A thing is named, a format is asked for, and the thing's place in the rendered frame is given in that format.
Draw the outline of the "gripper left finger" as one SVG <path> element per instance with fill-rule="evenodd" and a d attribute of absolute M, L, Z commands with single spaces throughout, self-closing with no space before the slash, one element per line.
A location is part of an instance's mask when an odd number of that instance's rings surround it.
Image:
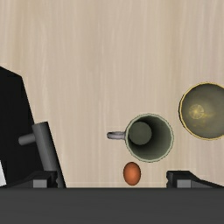
<path fill-rule="evenodd" d="M 56 171 L 35 171 L 28 177 L 5 185 L 5 188 L 57 188 Z"/>

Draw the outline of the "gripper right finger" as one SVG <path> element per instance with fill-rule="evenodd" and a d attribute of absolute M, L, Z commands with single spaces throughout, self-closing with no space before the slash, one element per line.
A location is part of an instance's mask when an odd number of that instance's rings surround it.
<path fill-rule="evenodd" d="M 190 171 L 168 171 L 167 188 L 222 188 L 222 185 L 200 179 Z"/>

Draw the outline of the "olive bowl with yellow rim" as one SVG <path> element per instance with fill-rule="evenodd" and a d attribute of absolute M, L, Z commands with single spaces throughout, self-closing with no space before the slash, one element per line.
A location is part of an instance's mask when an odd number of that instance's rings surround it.
<path fill-rule="evenodd" d="M 211 82 L 191 87 L 179 102 L 178 115 L 183 127 L 199 139 L 224 137 L 224 87 Z"/>

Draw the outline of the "grey-green mug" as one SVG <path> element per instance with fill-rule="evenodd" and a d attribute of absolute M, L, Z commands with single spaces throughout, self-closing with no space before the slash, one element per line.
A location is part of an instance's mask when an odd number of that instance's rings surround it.
<path fill-rule="evenodd" d="M 160 115 L 143 114 L 132 119 L 125 131 L 107 133 L 108 139 L 123 140 L 129 153 L 146 163 L 157 162 L 172 149 L 172 126 Z"/>

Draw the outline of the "orange egg-shaped fruit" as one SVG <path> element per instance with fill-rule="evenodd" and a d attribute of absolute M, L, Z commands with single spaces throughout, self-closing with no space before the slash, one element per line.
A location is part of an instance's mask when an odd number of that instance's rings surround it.
<path fill-rule="evenodd" d="M 123 178 L 130 186 L 135 186 L 141 178 L 141 169 L 134 162 L 127 163 L 123 168 Z"/>

